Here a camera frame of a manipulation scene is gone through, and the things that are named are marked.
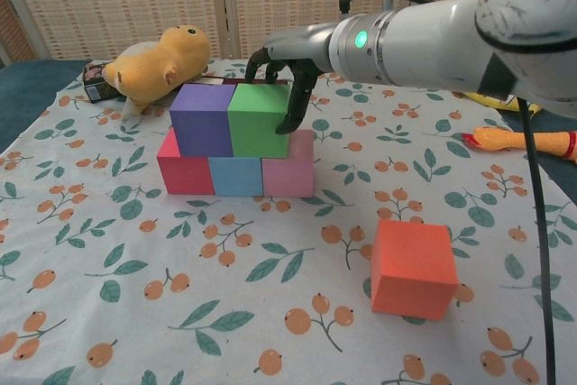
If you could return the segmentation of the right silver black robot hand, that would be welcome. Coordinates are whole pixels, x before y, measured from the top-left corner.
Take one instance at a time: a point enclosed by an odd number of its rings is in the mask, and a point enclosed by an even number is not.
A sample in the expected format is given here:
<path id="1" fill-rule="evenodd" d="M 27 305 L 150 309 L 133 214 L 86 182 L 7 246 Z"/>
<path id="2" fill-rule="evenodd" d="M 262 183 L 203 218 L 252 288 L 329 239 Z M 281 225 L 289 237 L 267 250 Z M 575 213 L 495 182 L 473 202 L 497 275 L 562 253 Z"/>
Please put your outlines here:
<path id="1" fill-rule="evenodd" d="M 274 84 L 278 74 L 289 68 L 293 84 L 288 109 L 276 133 L 292 133 L 303 122 L 317 78 L 331 72 L 328 47 L 336 25 L 320 23 L 271 33 L 247 62 L 245 81 L 254 81 L 258 68 L 266 67 L 265 82 Z"/>

